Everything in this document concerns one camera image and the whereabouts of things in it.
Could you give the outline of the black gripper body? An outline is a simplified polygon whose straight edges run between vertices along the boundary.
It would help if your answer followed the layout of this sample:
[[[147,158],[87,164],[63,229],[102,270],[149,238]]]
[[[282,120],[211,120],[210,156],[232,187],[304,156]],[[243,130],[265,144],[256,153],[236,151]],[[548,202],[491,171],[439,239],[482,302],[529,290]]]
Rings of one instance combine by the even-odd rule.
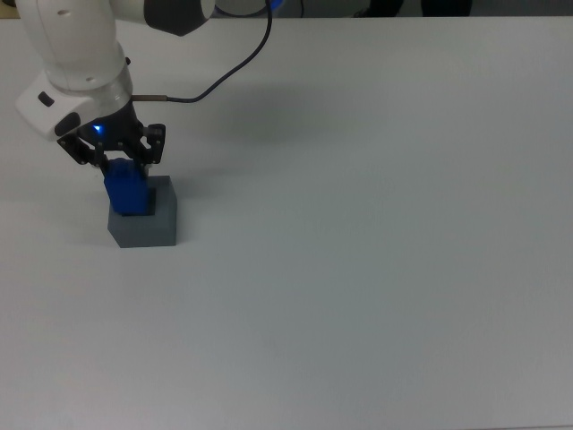
[[[146,150],[141,142],[143,125],[131,101],[109,116],[82,125],[76,133],[95,149],[123,151],[129,158],[140,158]]]

